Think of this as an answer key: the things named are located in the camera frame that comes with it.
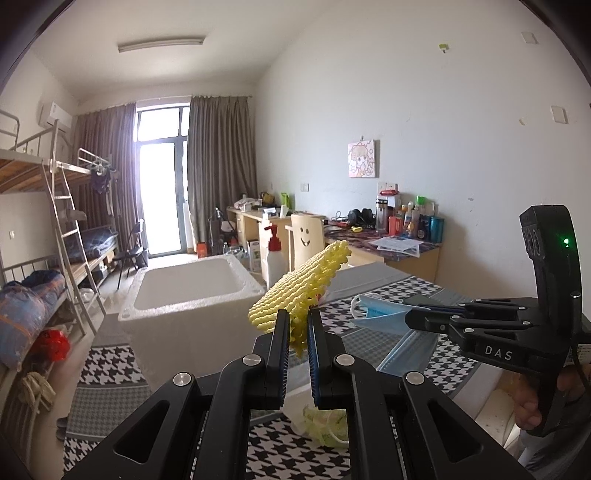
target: wooden chair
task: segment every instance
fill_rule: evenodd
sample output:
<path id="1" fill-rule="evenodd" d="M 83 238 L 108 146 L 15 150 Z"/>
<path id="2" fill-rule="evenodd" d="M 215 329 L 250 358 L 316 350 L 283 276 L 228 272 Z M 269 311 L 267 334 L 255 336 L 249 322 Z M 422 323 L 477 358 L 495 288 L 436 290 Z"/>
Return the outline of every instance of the wooden chair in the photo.
<path id="1" fill-rule="evenodd" d="M 114 256 L 114 262 L 121 262 L 121 272 L 119 272 L 119 283 L 117 284 L 117 290 L 121 286 L 121 275 L 123 275 L 123 270 L 125 269 L 125 263 L 129 260 L 131 264 L 127 269 L 127 277 L 129 277 L 129 271 L 131 267 L 134 267 L 135 270 L 138 270 L 138 266 L 136 264 L 137 258 L 144 252 L 144 247 L 141 244 L 141 234 L 144 231 L 144 219 L 139 219 L 138 223 L 136 223 L 129 233 L 129 238 L 127 240 L 127 250 L 124 252 L 119 252 L 117 255 Z"/>
<path id="2" fill-rule="evenodd" d="M 312 215 L 291 215 L 294 239 L 294 268 L 299 268 L 309 258 L 324 250 L 322 220 Z"/>

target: gray curtain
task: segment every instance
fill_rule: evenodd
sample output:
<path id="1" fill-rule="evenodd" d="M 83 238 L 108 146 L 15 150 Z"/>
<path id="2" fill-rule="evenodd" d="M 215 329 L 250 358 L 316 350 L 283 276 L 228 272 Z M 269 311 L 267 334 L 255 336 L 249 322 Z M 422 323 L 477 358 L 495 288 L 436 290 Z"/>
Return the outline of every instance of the gray curtain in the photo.
<path id="1" fill-rule="evenodd" d="M 189 211 L 198 242 L 208 220 L 241 198 L 256 197 L 256 166 L 247 97 L 193 97 L 187 139 Z"/>
<path id="2" fill-rule="evenodd" d="M 74 129 L 73 163 L 77 163 L 78 148 L 82 147 L 110 160 L 112 167 L 118 172 L 111 185 L 115 226 L 122 248 L 126 248 L 129 233 L 140 218 L 138 208 L 141 208 L 137 187 L 139 172 L 135 161 L 134 125 L 135 103 L 129 103 L 80 115 Z M 105 194 L 96 193 L 90 183 L 73 189 L 73 194 L 76 209 L 85 212 L 88 218 L 87 222 L 81 224 L 82 228 L 110 224 Z"/>

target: red plastic bag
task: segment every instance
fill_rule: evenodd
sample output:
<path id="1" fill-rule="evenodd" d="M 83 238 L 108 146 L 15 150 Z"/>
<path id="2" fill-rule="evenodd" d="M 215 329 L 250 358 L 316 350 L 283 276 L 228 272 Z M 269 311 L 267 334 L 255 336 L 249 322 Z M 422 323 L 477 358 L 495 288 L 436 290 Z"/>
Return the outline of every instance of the red plastic bag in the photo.
<path id="1" fill-rule="evenodd" d="M 33 346 L 32 353 L 40 353 L 50 362 L 65 360 L 70 351 L 70 342 L 60 330 L 43 330 Z"/>

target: yellow foam net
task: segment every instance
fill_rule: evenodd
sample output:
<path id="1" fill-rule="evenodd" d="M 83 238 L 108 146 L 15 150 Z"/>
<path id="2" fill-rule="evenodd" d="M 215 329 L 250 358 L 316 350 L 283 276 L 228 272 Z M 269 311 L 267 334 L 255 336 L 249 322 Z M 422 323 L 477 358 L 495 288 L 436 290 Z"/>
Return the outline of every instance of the yellow foam net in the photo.
<path id="1" fill-rule="evenodd" d="M 346 241 L 330 244 L 293 272 L 286 273 L 256 302 L 248 312 L 248 320 L 265 333 L 275 328 L 277 311 L 287 310 L 291 317 L 290 346 L 298 353 L 306 347 L 308 309 L 318 305 L 330 280 L 351 250 Z"/>

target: plaid bedding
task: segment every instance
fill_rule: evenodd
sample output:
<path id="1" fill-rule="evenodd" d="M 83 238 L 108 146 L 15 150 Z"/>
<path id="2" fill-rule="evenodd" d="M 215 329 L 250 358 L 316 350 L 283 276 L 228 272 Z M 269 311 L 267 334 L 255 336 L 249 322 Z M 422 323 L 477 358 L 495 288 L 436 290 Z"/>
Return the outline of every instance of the plaid bedding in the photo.
<path id="1" fill-rule="evenodd" d="M 82 245 L 84 246 L 86 258 L 88 260 L 99 258 L 117 244 L 118 233 L 114 232 L 107 226 L 99 226 L 91 228 L 90 230 L 84 230 L 83 232 L 80 232 L 80 235 L 82 236 Z M 70 235 L 66 238 L 64 243 L 66 244 L 70 262 L 81 263 L 82 252 L 78 249 L 76 237 Z"/>
<path id="2" fill-rule="evenodd" d="M 55 270 L 37 270 L 0 290 L 0 362 L 19 370 L 27 352 L 49 322 L 66 279 Z"/>

